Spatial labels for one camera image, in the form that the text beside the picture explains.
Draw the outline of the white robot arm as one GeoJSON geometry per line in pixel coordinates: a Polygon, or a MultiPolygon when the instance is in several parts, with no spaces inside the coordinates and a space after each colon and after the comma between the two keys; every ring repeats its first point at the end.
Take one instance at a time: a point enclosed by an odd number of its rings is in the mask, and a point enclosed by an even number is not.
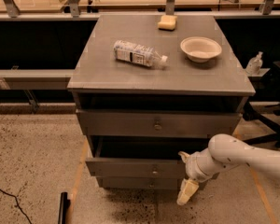
{"type": "Polygon", "coordinates": [[[176,200],[178,205],[186,204],[200,183],[239,165],[247,165],[280,180],[280,151],[252,147],[224,133],[214,135],[203,151],[193,154],[180,151],[178,155],[185,163],[186,171],[176,200]]]}

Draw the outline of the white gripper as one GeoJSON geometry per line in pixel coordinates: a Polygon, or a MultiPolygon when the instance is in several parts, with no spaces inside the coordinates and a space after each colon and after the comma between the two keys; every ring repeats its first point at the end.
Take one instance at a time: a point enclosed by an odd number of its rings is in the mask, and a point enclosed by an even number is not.
{"type": "Polygon", "coordinates": [[[199,183],[210,179],[213,175],[207,169],[210,156],[204,151],[195,152],[191,155],[187,152],[179,151],[178,155],[182,162],[186,164],[186,174],[190,178],[182,181],[176,200],[178,205],[184,205],[198,190],[199,183]]]}

